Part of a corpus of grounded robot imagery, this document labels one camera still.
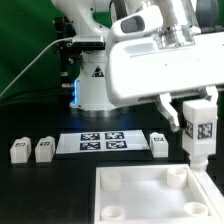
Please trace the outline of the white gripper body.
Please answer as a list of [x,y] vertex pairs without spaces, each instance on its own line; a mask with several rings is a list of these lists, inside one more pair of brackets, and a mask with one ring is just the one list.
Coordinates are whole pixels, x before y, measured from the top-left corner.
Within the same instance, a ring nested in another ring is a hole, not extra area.
[[109,101],[116,106],[224,85],[224,32],[198,35],[192,46],[168,49],[152,38],[120,42],[110,51],[105,78]]

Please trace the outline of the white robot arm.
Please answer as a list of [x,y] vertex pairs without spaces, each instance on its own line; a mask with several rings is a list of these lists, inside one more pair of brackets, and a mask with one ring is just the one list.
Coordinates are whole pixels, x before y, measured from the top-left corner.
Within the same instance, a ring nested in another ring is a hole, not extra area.
[[75,29],[81,54],[73,107],[107,115],[155,102],[180,128],[174,98],[224,89],[224,31],[200,27],[199,0],[51,0]]

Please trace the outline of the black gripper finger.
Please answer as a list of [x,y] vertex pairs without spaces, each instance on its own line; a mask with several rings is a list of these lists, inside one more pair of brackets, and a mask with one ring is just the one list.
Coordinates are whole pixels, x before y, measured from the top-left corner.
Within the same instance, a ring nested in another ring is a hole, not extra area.
[[215,86],[209,86],[204,89],[204,98],[209,102],[216,104],[218,101],[218,90]]
[[158,111],[168,120],[171,131],[177,132],[180,129],[178,113],[171,105],[172,98],[169,93],[160,94],[156,98]]

